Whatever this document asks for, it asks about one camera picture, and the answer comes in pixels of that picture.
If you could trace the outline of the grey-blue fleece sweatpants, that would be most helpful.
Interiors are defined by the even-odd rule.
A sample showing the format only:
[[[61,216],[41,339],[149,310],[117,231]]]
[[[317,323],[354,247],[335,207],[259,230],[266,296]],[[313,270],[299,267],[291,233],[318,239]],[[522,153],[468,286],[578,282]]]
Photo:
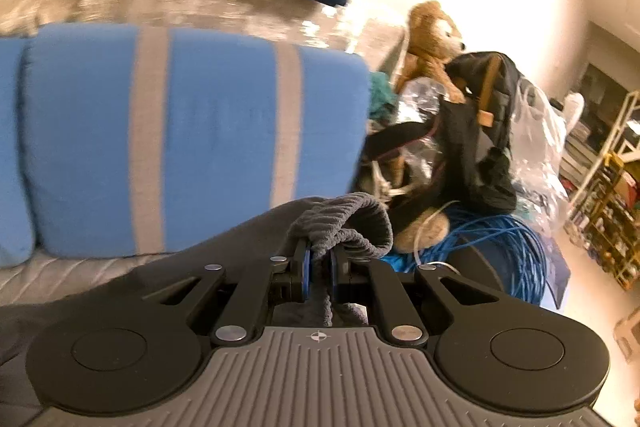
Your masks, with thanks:
[[[297,239],[307,239],[314,260],[322,259],[335,246],[344,246],[356,258],[380,259],[393,246],[390,218],[369,194],[292,200],[83,293],[39,305],[1,306],[1,363],[8,364],[26,350],[44,326],[78,310],[90,294],[104,291],[111,283],[134,280],[150,288],[215,263],[232,273],[272,255],[292,254]]]

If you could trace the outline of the blue grey-striped pillow right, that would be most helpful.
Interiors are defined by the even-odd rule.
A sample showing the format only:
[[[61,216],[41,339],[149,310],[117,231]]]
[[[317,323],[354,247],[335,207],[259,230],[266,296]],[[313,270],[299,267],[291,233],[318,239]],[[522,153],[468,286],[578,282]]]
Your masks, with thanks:
[[[29,43],[24,167],[52,255],[182,251],[345,193],[370,74],[354,54],[193,28],[55,24]]]

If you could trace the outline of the blue grey-striped pillow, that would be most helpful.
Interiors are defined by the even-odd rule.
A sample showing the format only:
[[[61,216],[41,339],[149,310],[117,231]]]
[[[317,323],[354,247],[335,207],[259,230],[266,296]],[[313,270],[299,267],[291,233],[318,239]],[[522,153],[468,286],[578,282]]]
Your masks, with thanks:
[[[370,74],[354,54],[193,28],[55,24],[29,43],[24,167],[52,255],[182,251],[345,193]]]
[[[32,213],[21,168],[20,79],[26,41],[1,39],[1,266],[25,262],[35,248]]]

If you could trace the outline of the teal knitted item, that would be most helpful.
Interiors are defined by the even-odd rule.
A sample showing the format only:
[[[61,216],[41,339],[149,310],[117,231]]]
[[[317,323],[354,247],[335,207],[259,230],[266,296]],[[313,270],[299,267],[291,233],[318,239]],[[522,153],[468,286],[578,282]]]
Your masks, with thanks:
[[[390,84],[390,77],[385,72],[371,72],[369,119],[378,124],[388,124],[393,119],[397,100],[398,96]]]

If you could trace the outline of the grey quilted bedspread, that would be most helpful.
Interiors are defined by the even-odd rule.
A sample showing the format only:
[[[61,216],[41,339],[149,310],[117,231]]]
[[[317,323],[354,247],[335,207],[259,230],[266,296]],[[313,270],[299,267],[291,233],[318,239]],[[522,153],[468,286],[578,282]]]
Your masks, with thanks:
[[[50,303],[83,293],[163,258],[166,255],[67,259],[36,251],[26,262],[1,269],[0,305]]]

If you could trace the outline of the clear plastic bag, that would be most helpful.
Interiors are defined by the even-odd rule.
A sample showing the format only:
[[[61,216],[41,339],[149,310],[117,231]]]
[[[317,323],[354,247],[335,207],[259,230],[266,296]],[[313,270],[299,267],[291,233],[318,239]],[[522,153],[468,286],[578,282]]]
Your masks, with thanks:
[[[515,214],[543,236],[552,236],[566,219],[568,197],[560,181],[566,124],[536,84],[518,80],[511,117],[511,176]]]

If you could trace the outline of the cluttered storage shelf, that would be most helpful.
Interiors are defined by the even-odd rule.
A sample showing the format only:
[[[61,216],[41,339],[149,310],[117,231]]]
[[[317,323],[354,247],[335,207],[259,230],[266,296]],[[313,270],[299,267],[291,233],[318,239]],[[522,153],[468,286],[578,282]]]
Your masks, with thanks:
[[[592,65],[577,92],[585,108],[560,167],[572,204],[565,230],[628,291],[639,282],[639,92]]]

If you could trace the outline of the blue grey-striped pillow left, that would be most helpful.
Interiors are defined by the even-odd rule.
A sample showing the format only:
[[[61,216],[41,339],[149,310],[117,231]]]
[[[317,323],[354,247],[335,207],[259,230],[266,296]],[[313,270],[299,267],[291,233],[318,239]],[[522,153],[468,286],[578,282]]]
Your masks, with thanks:
[[[32,213],[21,168],[20,79],[26,41],[1,39],[1,266],[25,262],[35,248]]]

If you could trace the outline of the brown teddy bear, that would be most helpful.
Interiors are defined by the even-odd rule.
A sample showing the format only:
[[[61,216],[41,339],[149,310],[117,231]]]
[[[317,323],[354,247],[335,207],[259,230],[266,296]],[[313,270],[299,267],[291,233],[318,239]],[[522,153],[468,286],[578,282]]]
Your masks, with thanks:
[[[444,148],[437,143],[442,130],[439,112],[464,102],[462,91],[446,73],[446,65],[464,49],[459,29],[439,2],[423,2],[410,10],[394,92],[404,96],[412,88],[428,88],[435,98],[415,120],[398,121],[371,134],[364,149],[373,193],[387,204],[398,256],[420,257],[449,232],[449,221],[439,208],[446,184]]]

